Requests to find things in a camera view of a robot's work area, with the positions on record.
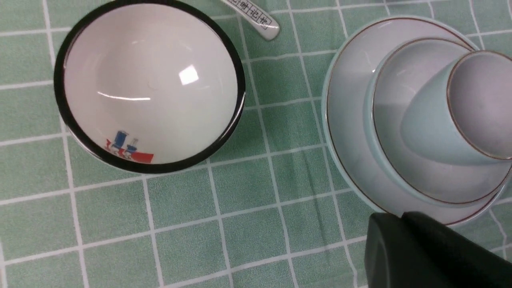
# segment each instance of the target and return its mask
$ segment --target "printed design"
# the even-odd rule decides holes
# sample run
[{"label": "printed design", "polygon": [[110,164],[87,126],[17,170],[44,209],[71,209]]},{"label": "printed design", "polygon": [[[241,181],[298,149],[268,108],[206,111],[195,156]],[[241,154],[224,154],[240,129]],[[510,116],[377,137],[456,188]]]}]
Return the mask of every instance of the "printed design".
[{"label": "printed design", "polygon": [[106,140],[105,149],[110,153],[127,160],[139,163],[151,163],[153,160],[153,154],[141,153],[137,151],[137,142],[139,139],[133,138],[130,144],[127,144],[126,147],[124,147],[124,143],[126,142],[128,135],[129,134],[125,131],[117,131],[114,142],[110,141],[109,139]]},{"label": "printed design", "polygon": [[238,9],[244,12],[247,16],[251,17],[254,21],[260,24],[264,30],[267,30],[268,26],[272,24],[272,20],[268,18],[263,11],[258,9],[256,6],[245,0],[229,0]]}]

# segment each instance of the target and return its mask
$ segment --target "black rim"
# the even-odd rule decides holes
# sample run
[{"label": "black rim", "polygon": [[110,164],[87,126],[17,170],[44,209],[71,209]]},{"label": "black rim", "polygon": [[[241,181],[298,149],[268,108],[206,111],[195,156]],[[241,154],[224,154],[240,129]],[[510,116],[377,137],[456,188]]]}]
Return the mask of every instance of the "black rim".
[{"label": "black rim", "polygon": [[[127,5],[134,5],[134,4],[160,4],[165,5],[173,8],[180,9],[184,12],[187,12],[188,14],[193,15],[194,17],[198,18],[210,28],[212,28],[217,36],[221,39],[222,43],[226,47],[226,50],[228,51],[231,60],[234,65],[234,69],[237,76],[237,84],[238,84],[238,95],[237,95],[237,104],[233,113],[233,116],[231,118],[231,121],[229,122],[229,125],[226,127],[224,132],[217,138],[209,147],[207,147],[205,150],[199,152],[198,154],[178,161],[178,162],[172,162],[172,163],[164,163],[164,164],[145,164],[145,163],[139,163],[139,162],[133,162],[127,159],[120,158],[109,151],[105,150],[100,145],[93,142],[82,130],[82,128],[78,125],[75,118],[73,117],[73,114],[71,113],[71,109],[69,107],[68,101],[66,99],[66,92],[64,88],[64,73],[65,73],[65,66],[67,57],[69,54],[69,51],[71,50],[71,47],[73,46],[73,43],[77,39],[77,37],[82,33],[82,31],[90,25],[94,20],[99,18],[100,16],[115,10],[117,8],[127,6]],[[207,159],[209,156],[211,156],[213,153],[215,153],[231,136],[233,133],[235,127],[237,126],[240,117],[242,115],[242,110],[244,106],[244,100],[245,100],[245,76],[244,76],[244,69],[242,67],[242,61],[240,60],[240,57],[229,39],[229,37],[226,35],[226,33],[221,29],[221,27],[215,23],[210,17],[208,17],[203,12],[197,10],[196,8],[185,4],[180,1],[176,0],[116,0],[109,2],[107,4],[104,4],[95,10],[91,11],[89,14],[87,14],[84,18],[82,18],[74,27],[71,29],[69,34],[64,39],[62,46],[60,47],[59,53],[56,58],[55,62],[55,72],[54,72],[54,90],[55,90],[55,98],[57,100],[57,105],[59,108],[59,112],[62,116],[62,119],[64,120],[64,123],[68,126],[71,133],[81,142],[82,145],[86,147],[89,152],[91,152],[94,156],[101,159],[102,161],[106,162],[107,164],[110,164],[114,167],[136,172],[136,173],[146,173],[146,174],[161,174],[161,173],[169,173],[174,172],[178,170],[183,170],[186,168],[189,168],[191,166],[194,166],[205,159]]]}]

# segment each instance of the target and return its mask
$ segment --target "spoon handle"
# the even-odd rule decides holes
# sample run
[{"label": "spoon handle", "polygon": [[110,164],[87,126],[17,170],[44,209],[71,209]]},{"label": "spoon handle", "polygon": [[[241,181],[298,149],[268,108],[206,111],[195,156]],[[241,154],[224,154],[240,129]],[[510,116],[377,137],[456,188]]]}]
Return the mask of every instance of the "spoon handle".
[{"label": "spoon handle", "polygon": [[267,12],[250,0],[221,0],[242,15],[266,40],[270,41],[279,34],[279,24]]}]

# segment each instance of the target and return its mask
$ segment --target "blue figure graphic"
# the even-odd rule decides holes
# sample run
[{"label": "blue figure graphic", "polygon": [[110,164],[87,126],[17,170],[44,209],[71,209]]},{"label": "blue figure graphic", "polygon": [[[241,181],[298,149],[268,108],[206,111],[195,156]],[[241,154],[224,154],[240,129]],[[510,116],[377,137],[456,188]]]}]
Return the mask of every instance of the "blue figure graphic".
[{"label": "blue figure graphic", "polygon": [[127,159],[132,158],[132,154],[135,153],[135,151],[137,151],[137,147],[135,147],[135,145],[137,145],[138,141],[139,141],[139,139],[134,138],[132,140],[132,142],[126,146],[126,150],[123,152],[123,156],[125,158],[127,158]]},{"label": "blue figure graphic", "polygon": [[116,138],[114,139],[114,142],[110,145],[110,150],[115,155],[119,155],[119,150],[123,147],[124,142],[126,141],[126,137],[128,136],[128,133],[125,131],[117,131]]}]

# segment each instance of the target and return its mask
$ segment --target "saucer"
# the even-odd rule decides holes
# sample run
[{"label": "saucer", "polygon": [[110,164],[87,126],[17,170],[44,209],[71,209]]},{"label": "saucer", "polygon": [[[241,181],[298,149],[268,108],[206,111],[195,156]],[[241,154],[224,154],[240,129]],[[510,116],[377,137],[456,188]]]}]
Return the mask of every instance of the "saucer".
[{"label": "saucer", "polygon": [[331,62],[322,96],[324,131],[340,173],[374,210],[395,215],[419,211],[446,225],[461,224],[481,215],[503,189],[463,208],[440,207],[422,201],[396,185],[380,168],[364,133],[362,109],[372,73],[390,51],[420,37],[450,39],[478,49],[461,33],[423,17],[388,17],[363,27],[343,44]]}]

